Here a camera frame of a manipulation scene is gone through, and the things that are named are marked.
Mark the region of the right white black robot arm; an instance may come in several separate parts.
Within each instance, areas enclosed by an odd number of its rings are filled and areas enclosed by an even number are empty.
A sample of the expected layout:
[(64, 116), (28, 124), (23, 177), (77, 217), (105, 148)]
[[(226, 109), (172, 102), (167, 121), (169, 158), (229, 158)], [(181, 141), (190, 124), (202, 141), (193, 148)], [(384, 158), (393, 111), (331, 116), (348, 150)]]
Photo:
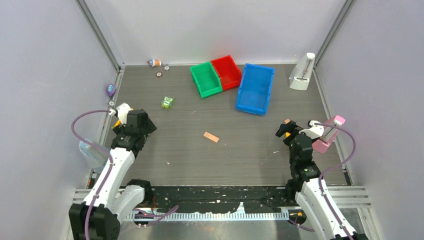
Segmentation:
[(310, 120), (303, 128), (293, 120), (286, 119), (276, 132), (284, 137), (283, 143), (289, 148), (290, 174), (284, 197), (291, 205), (299, 205), (312, 224), (320, 240), (366, 240), (364, 233), (358, 233), (346, 220), (329, 193), (324, 175), (313, 161), (313, 152), (324, 153), (317, 145), (330, 145), (342, 130), (345, 119), (339, 115), (324, 123)]

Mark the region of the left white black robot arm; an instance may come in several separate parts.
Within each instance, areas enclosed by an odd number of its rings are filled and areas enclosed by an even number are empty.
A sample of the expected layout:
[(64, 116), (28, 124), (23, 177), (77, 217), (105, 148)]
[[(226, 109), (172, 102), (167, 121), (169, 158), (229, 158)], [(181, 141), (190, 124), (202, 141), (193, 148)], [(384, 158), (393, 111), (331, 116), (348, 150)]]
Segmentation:
[(123, 178), (143, 149), (148, 136), (157, 127), (143, 109), (110, 109), (120, 124), (103, 171), (81, 203), (69, 209), (72, 236), (75, 240), (116, 240), (121, 226), (133, 209), (148, 207), (154, 199), (151, 183), (132, 179), (119, 193)]

